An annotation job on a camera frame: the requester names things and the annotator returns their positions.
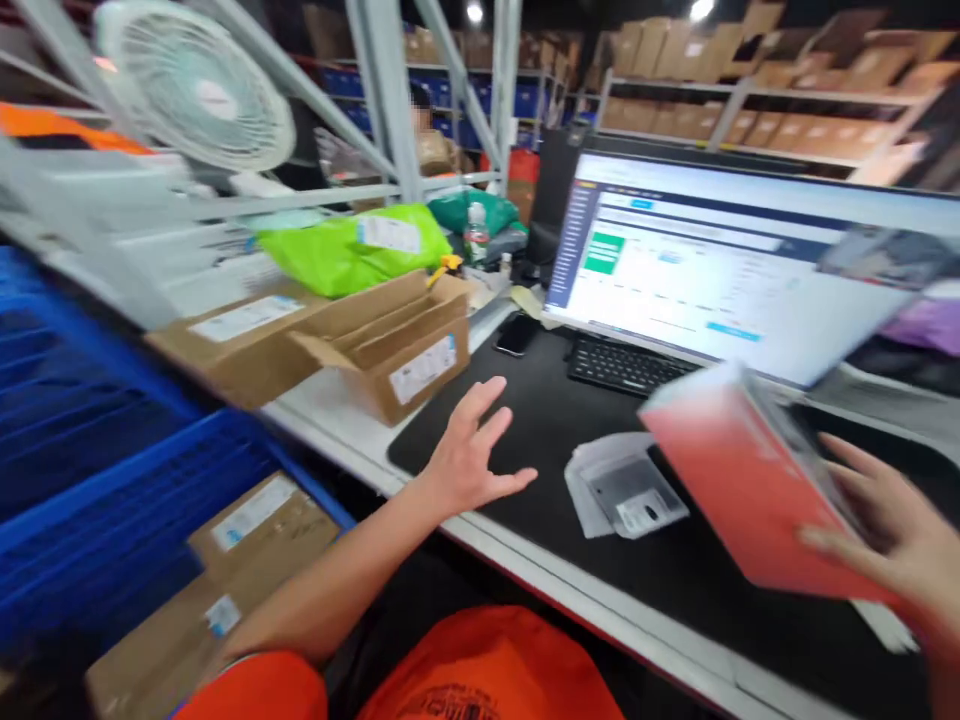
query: monitor screen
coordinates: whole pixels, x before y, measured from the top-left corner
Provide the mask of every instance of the monitor screen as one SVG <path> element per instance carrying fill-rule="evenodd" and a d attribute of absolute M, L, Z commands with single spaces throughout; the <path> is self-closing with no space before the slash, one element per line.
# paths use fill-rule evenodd
<path fill-rule="evenodd" d="M 810 388 L 960 247 L 945 196 L 584 153 L 553 319 Z"/>

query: black keyboard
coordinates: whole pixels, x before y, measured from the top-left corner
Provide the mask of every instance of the black keyboard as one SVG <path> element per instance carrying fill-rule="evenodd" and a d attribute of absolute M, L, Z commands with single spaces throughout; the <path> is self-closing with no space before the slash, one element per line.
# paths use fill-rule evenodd
<path fill-rule="evenodd" d="M 579 337 L 570 354 L 567 377 L 646 397 L 661 385 L 694 370 L 699 367 L 651 355 L 641 348 Z"/>

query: teal plastic bag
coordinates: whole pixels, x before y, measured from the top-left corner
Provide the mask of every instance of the teal plastic bag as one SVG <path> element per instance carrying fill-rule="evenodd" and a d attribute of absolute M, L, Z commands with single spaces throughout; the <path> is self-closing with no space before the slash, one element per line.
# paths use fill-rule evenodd
<path fill-rule="evenodd" d="M 487 230 L 490 237 L 498 235 L 507 225 L 520 215 L 517 206 L 506 198 L 490 195 L 476 188 L 468 188 L 463 192 L 450 193 L 427 203 L 430 212 L 447 230 L 463 235 L 467 226 L 467 208 L 478 202 L 483 205 L 487 213 Z"/>
<path fill-rule="evenodd" d="M 453 249 L 425 205 L 394 205 L 314 227 L 264 230 L 260 245 L 287 275 L 330 298 L 413 270 L 436 268 Z"/>

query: black desk mat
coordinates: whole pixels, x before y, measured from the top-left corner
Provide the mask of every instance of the black desk mat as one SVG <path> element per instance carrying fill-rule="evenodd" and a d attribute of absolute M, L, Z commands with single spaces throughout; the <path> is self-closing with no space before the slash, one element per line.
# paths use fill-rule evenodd
<path fill-rule="evenodd" d="M 494 449 L 490 467 L 504 473 L 531 465 L 540 476 L 524 492 L 484 507 L 482 514 L 856 716 L 927 717 L 920 656 L 887 652 L 849 603 L 748 583 L 662 456 L 658 464 L 691 516 L 635 541 L 583 537 L 563 469 L 577 445 L 640 429 L 635 415 L 640 402 L 569 380 L 563 332 L 541 332 L 520 359 L 493 350 L 495 334 L 393 442 L 391 462 L 419 472 L 463 394 L 474 382 L 503 375 L 508 384 L 502 404 L 513 409 L 514 421 Z M 813 428 L 899 467 L 938 506 L 952 510 L 948 515 L 956 524 L 960 473 L 947 458 L 811 408 L 797 410 Z"/>

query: blue button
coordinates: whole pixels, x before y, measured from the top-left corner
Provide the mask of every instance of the blue button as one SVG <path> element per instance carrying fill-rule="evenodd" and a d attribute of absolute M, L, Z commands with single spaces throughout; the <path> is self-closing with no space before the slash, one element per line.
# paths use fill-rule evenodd
<path fill-rule="evenodd" d="M 756 333 L 748 333 L 746 330 L 732 328 L 729 325 L 721 325 L 720 323 L 707 323 L 707 329 L 716 330 L 717 332 L 722 332 L 726 335 L 733 335 L 734 337 L 743 338 L 744 340 L 749 340 L 750 342 L 760 342 L 761 337 Z"/>

